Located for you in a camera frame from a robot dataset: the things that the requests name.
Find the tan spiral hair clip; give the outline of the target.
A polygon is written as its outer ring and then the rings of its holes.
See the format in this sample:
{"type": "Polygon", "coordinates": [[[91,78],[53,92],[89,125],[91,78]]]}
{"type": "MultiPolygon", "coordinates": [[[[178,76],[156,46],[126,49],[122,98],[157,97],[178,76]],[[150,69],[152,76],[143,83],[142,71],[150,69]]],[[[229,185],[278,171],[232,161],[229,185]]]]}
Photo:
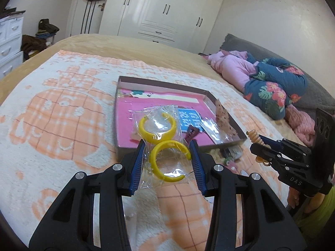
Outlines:
{"type": "MultiPolygon", "coordinates": [[[[265,142],[262,140],[262,138],[260,137],[260,135],[258,134],[258,132],[255,129],[247,131],[246,135],[249,137],[251,143],[258,143],[258,144],[263,145],[263,146],[265,146],[265,147],[267,147],[269,149],[271,148],[270,145],[265,144],[265,142]]],[[[262,163],[264,166],[270,166],[270,162],[269,161],[267,161],[267,160],[265,160],[265,159],[263,159],[263,158],[261,158],[259,156],[257,156],[255,158],[255,160],[258,163],[262,163]]]]}

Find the yellow hoop earrings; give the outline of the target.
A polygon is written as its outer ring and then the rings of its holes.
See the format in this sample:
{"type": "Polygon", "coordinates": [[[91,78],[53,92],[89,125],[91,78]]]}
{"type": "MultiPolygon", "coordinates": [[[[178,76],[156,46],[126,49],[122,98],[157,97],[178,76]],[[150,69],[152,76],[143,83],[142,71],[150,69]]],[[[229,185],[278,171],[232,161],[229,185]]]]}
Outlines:
{"type": "Polygon", "coordinates": [[[176,105],[150,106],[132,113],[133,132],[144,141],[140,187],[155,189],[194,179],[191,153],[176,105]]]}

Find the pink knitted garment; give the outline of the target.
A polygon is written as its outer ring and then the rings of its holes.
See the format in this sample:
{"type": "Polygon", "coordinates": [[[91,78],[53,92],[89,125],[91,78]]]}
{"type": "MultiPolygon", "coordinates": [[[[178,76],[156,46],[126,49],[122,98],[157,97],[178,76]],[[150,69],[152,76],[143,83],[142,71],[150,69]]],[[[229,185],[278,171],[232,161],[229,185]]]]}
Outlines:
{"type": "Polygon", "coordinates": [[[306,113],[297,110],[293,105],[286,107],[285,120],[296,136],[307,146],[311,147],[315,138],[315,121],[306,113]]]}

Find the clear box of hairpins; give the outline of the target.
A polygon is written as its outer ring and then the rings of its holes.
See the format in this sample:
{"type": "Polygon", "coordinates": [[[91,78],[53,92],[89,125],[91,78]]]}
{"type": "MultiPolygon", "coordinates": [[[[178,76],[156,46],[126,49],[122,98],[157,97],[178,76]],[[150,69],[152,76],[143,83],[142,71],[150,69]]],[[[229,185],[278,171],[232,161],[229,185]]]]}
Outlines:
{"type": "Polygon", "coordinates": [[[222,149],[222,156],[228,161],[236,161],[242,157],[243,151],[240,146],[232,146],[222,149]]]}

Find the pink fuzzy monster hair clip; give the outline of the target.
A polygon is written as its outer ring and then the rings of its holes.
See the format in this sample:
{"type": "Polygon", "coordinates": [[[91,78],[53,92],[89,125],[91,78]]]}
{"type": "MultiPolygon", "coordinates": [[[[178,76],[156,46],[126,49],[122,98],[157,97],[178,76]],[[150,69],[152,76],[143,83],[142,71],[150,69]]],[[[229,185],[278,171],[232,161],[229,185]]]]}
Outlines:
{"type": "Polygon", "coordinates": [[[226,158],[224,160],[224,166],[227,167],[232,172],[236,171],[236,165],[234,161],[230,158],[226,158]]]}

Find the translucent yellow flower hair clip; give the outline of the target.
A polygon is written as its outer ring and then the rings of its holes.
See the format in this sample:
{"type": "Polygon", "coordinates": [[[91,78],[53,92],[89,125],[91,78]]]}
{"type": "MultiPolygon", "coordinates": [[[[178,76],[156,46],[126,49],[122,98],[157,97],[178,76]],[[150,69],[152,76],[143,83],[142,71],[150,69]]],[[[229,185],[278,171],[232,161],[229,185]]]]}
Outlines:
{"type": "Polygon", "coordinates": [[[221,156],[222,156],[219,149],[212,149],[210,151],[210,154],[212,156],[215,156],[215,157],[218,157],[218,158],[221,158],[221,156]]]}

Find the pink dotted sheer scrunchie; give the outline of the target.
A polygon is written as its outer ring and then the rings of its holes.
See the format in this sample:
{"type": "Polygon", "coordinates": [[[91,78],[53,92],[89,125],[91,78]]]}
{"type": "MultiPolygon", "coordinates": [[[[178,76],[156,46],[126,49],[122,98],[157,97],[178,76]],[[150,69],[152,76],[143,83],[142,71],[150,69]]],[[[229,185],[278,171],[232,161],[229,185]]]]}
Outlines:
{"type": "Polygon", "coordinates": [[[216,124],[218,126],[219,133],[231,141],[238,139],[238,133],[229,123],[229,114],[227,110],[222,106],[219,100],[215,102],[216,106],[216,124]]]}

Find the blue floral quilted jacket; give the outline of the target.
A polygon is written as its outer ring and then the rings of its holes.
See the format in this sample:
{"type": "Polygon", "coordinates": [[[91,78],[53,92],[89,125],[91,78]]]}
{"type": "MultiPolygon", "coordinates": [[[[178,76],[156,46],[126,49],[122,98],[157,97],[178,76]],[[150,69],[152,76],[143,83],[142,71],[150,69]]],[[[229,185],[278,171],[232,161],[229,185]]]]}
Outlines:
{"type": "Polygon", "coordinates": [[[248,53],[247,61],[254,64],[256,73],[245,85],[244,98],[273,120],[285,118],[286,107],[299,101],[307,91],[304,72],[283,58],[259,62],[248,53]]]}

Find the pink padded jacket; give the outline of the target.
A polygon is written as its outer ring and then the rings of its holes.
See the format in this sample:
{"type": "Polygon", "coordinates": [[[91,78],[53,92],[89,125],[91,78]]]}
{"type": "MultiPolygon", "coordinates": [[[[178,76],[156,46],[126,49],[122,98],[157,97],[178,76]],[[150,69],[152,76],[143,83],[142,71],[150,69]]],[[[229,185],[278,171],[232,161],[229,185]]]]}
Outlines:
{"type": "Polygon", "coordinates": [[[250,81],[250,76],[256,73],[255,66],[247,61],[247,51],[219,50],[217,53],[206,57],[207,63],[221,74],[223,79],[244,93],[245,85],[250,81]]]}

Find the pink book in box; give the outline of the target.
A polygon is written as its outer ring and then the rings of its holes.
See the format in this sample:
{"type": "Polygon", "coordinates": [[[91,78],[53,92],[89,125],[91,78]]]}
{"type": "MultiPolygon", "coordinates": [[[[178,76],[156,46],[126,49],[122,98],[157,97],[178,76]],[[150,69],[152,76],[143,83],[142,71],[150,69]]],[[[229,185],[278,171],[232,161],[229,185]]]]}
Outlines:
{"type": "Polygon", "coordinates": [[[141,135],[138,127],[144,119],[143,129],[162,134],[171,129],[171,116],[176,123],[174,139],[186,135],[187,128],[200,130],[196,136],[201,146],[212,146],[214,142],[202,129],[202,121],[215,120],[215,102],[206,91],[201,93],[163,88],[162,91],[117,89],[115,101],[115,144],[118,149],[134,149],[141,135]]]}

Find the beige bed cover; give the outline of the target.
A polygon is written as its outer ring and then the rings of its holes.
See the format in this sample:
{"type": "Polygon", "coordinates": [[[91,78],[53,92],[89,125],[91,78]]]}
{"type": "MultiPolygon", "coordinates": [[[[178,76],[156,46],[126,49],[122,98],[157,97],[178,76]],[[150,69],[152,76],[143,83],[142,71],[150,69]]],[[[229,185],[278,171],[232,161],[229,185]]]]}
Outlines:
{"type": "Polygon", "coordinates": [[[82,34],[65,38],[53,44],[2,78],[1,102],[6,100],[23,78],[60,50],[128,61],[143,61],[149,65],[199,74],[234,88],[218,73],[213,71],[206,61],[197,54],[135,38],[82,34]]]}

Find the white drawer chest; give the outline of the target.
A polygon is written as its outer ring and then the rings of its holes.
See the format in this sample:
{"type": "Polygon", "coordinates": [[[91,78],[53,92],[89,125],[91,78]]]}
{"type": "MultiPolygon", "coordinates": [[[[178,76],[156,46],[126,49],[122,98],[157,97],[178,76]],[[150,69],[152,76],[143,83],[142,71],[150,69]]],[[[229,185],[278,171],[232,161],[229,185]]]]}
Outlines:
{"type": "Polygon", "coordinates": [[[25,11],[13,12],[1,19],[0,78],[23,63],[22,28],[25,11]]]}

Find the brown clothes pile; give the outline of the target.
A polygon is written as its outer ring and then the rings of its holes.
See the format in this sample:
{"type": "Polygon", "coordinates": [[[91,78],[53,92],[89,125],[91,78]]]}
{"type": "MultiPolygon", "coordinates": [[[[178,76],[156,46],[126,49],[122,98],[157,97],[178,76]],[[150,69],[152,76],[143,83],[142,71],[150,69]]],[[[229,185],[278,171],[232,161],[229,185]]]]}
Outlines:
{"type": "Polygon", "coordinates": [[[36,38],[29,35],[22,36],[21,51],[23,52],[24,60],[29,59],[31,51],[41,52],[46,49],[46,39],[36,38]]]}

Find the chair with dark clothes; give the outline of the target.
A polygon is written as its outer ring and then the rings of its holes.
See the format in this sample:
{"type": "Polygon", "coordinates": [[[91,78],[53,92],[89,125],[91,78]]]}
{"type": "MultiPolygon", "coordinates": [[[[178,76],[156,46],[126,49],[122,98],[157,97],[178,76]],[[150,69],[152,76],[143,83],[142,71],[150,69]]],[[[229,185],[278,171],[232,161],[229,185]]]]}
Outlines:
{"type": "Polygon", "coordinates": [[[53,45],[54,38],[59,30],[56,25],[50,24],[49,19],[41,19],[38,23],[38,30],[35,37],[45,39],[48,45],[53,45]]]}

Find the white door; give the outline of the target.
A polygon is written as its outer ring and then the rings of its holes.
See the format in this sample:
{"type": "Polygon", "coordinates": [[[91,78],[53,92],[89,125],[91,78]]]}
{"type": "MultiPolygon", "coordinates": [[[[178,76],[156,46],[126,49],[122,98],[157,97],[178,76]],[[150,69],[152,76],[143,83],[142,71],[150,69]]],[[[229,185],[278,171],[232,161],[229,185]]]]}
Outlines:
{"type": "Polygon", "coordinates": [[[72,0],[66,37],[98,33],[106,1],[72,0]]]}

